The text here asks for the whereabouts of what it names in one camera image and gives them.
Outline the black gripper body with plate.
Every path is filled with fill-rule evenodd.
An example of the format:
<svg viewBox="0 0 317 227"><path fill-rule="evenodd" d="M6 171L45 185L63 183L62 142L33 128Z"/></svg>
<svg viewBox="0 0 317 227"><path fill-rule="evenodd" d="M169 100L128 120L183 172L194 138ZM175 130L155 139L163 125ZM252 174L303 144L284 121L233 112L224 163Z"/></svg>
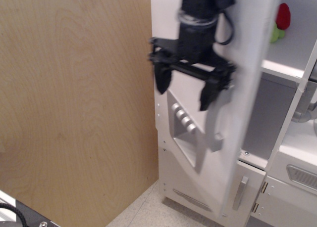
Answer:
<svg viewBox="0 0 317 227"><path fill-rule="evenodd" d="M214 51L215 33L215 22L209 25L181 23L179 38L150 39L153 51L149 54L149 60L153 66L155 63L168 64L172 71L182 72L204 82L208 79L216 79L221 90L226 90L229 88L231 74L236 67Z"/></svg>

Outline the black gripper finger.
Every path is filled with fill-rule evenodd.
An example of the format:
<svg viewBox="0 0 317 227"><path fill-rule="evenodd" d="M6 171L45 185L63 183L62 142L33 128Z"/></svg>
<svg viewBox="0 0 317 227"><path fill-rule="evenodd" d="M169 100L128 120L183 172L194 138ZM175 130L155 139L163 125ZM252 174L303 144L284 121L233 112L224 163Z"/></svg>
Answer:
<svg viewBox="0 0 317 227"><path fill-rule="evenodd" d="M221 86L218 80L206 80L200 96L200 111L206 111L209 105L218 98L220 92Z"/></svg>
<svg viewBox="0 0 317 227"><path fill-rule="evenodd" d="M171 77L172 77L172 69L168 64L164 63L155 63L154 64L154 75L157 90L160 94L164 94L168 89Z"/></svg>

